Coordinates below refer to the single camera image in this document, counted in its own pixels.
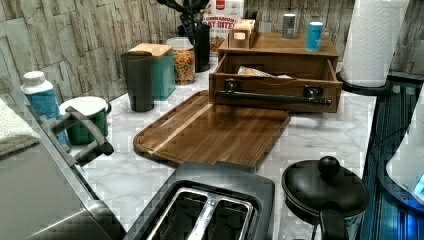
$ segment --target cereal box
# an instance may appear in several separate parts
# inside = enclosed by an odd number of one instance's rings
[[[210,0],[204,10],[203,22],[210,29],[211,52],[227,39],[234,24],[243,17],[244,0]]]

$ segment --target pasta jar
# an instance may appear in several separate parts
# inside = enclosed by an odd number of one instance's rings
[[[187,85],[194,82],[195,59],[194,49],[186,37],[170,38],[167,45],[174,50],[175,83]]]

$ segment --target paper towel roll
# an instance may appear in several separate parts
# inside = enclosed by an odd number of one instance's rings
[[[357,0],[353,9],[341,76],[349,84],[386,83],[409,0]]]

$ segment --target wooden drawer organizer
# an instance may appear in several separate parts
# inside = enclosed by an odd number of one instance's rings
[[[282,39],[279,33],[258,33],[250,49],[230,48],[224,42],[218,49],[218,66],[209,76],[209,102],[253,106],[271,109],[286,109],[301,112],[337,112],[342,83],[336,78],[337,51],[331,40],[324,36],[321,50],[307,51],[303,35],[292,40]],[[251,67],[272,75],[286,74],[292,79],[237,75],[240,66]],[[320,88],[320,100],[314,103],[287,103],[245,98],[229,98],[218,92],[225,92],[226,80],[237,84],[236,92],[282,96],[287,99],[308,99],[305,88]]]

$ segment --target paper towel holder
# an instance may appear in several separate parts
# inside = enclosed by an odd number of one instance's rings
[[[381,87],[364,87],[350,84],[343,80],[340,72],[336,74],[337,80],[343,83],[343,90],[365,96],[387,96],[390,95],[393,88],[393,81],[387,76],[386,82]]]

